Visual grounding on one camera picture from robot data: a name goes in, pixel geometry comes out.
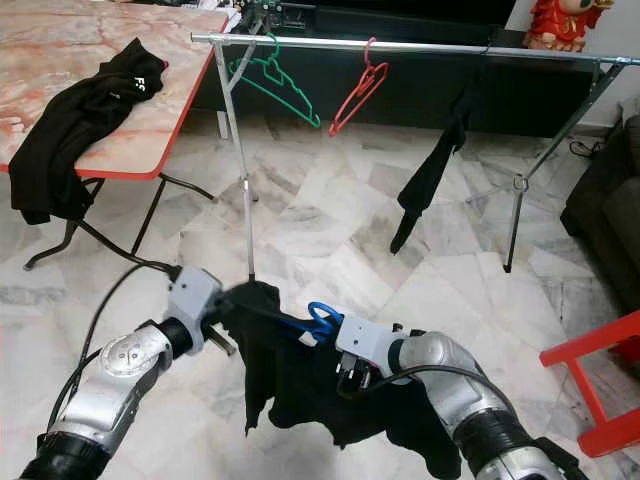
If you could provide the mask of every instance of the red ornament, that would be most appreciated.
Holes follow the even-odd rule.
[[[581,52],[586,27],[595,28],[603,10],[614,0],[538,0],[524,44],[540,50]]]

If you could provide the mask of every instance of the marble tabletop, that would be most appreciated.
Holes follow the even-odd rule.
[[[83,177],[145,180],[166,161],[213,55],[191,32],[219,32],[220,12],[90,0],[0,2],[0,170],[46,104],[93,76],[132,39],[167,60],[163,89],[136,105],[111,135],[76,163]]]

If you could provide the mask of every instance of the red chair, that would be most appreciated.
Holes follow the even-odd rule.
[[[565,362],[582,392],[596,427],[580,435],[578,444],[590,457],[640,443],[640,408],[609,419],[579,359],[637,335],[640,335],[640,310],[540,354],[540,361],[545,367]]]

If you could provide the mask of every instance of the clothes rack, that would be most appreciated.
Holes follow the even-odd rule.
[[[257,32],[258,28],[252,29],[252,33]],[[366,41],[360,40],[334,40],[323,38],[297,38],[297,37],[276,37],[277,42],[282,48],[312,48],[324,50],[356,50],[363,51],[367,46]],[[220,76],[220,85],[224,97],[225,107],[231,127],[231,136],[235,146],[238,161],[241,167],[243,191],[244,191],[244,208],[245,208],[245,229],[247,235],[247,260],[249,266],[249,278],[255,278],[255,266],[253,260],[253,230],[251,220],[251,186],[249,183],[249,174],[247,171],[246,160],[240,143],[238,125],[235,116],[235,109],[231,92],[237,84],[238,79],[244,72],[247,63],[256,46],[273,46],[274,40],[271,37],[260,35],[233,35],[218,33],[191,33],[191,40],[199,43],[210,43],[213,45],[216,63],[218,66],[218,74]],[[227,75],[227,64],[225,62],[223,47],[228,45],[246,45],[247,50],[242,57],[242,61],[238,70],[229,80]],[[524,195],[529,190],[529,180],[538,171],[538,169],[546,162],[556,150],[558,145],[567,136],[567,134],[580,121],[582,116],[591,108],[591,106],[600,98],[607,90],[609,85],[627,66],[640,66],[640,59],[620,56],[597,56],[582,53],[558,52],[547,50],[529,50],[524,48],[504,48],[504,47],[486,47],[486,46],[467,46],[467,45],[440,45],[430,43],[405,43],[405,42],[375,42],[369,46],[370,51],[384,53],[423,53],[426,55],[481,55],[487,57],[506,57],[520,58],[530,60],[548,60],[548,61],[572,61],[572,62],[588,62],[594,67],[593,83],[589,94],[578,107],[574,114],[567,120],[564,126],[552,139],[547,148],[538,156],[536,163],[525,173],[514,175],[512,189],[514,192],[513,211],[511,217],[511,228],[509,232],[509,248],[505,252],[505,260],[503,264],[504,271],[511,273],[513,265],[513,256],[516,246],[516,238],[518,234],[518,225],[520,222],[520,212]],[[602,64],[611,65],[609,70],[602,76],[599,75],[600,66]]]

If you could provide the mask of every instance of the marble floor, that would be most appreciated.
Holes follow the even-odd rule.
[[[511,397],[534,436],[580,457],[591,480],[640,479],[640,448],[589,459],[575,439],[591,425],[564,367],[544,369],[541,350],[617,317],[601,274],[558,217],[586,168],[567,144],[532,184],[513,273],[502,270],[511,196],[496,191],[531,165],[545,140],[471,136],[449,163],[433,205],[405,247],[389,243],[401,217],[394,198],[439,132],[353,124],[329,138],[297,121],[245,118],[240,126],[260,201],[255,204],[258,278],[280,287],[284,308],[303,315],[321,300],[377,322],[441,330],[469,348]],[[193,113],[166,171],[220,197],[212,204],[172,185],[140,254],[207,268],[232,285],[246,278],[242,202],[229,141],[215,115]],[[130,245],[155,184],[107,182],[88,221]],[[61,238],[63,224],[26,226],[0,177],[0,476],[33,456],[57,392],[73,369],[102,296],[127,268],[78,233],[69,249],[33,271],[22,265]],[[116,294],[95,345],[165,307],[167,281],[141,271]],[[637,406],[640,386],[606,355],[586,360],[611,413]],[[317,424],[278,430],[265,414],[245,438],[243,365],[209,345],[182,358],[144,400],[106,479],[429,478],[417,454],[383,435],[340,451]],[[465,479],[471,475],[465,470]]]

